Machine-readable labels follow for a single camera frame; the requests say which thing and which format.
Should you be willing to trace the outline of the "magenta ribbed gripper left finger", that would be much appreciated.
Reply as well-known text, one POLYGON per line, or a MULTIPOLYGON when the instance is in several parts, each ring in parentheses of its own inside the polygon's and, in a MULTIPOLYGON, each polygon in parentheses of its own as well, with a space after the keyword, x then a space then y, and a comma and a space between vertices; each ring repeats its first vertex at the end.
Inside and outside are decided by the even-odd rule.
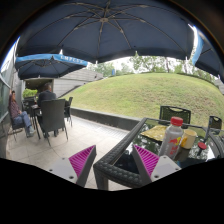
POLYGON ((47 171, 84 187, 96 157, 96 146, 90 146, 69 158, 60 158, 47 171))

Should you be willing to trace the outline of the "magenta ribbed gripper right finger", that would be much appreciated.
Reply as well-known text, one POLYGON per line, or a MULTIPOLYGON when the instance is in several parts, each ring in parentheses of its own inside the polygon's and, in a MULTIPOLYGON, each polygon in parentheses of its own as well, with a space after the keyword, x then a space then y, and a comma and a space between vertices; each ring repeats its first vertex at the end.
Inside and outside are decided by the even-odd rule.
POLYGON ((138 145, 133 146, 132 154, 143 186, 180 170, 168 156, 158 156, 138 145))

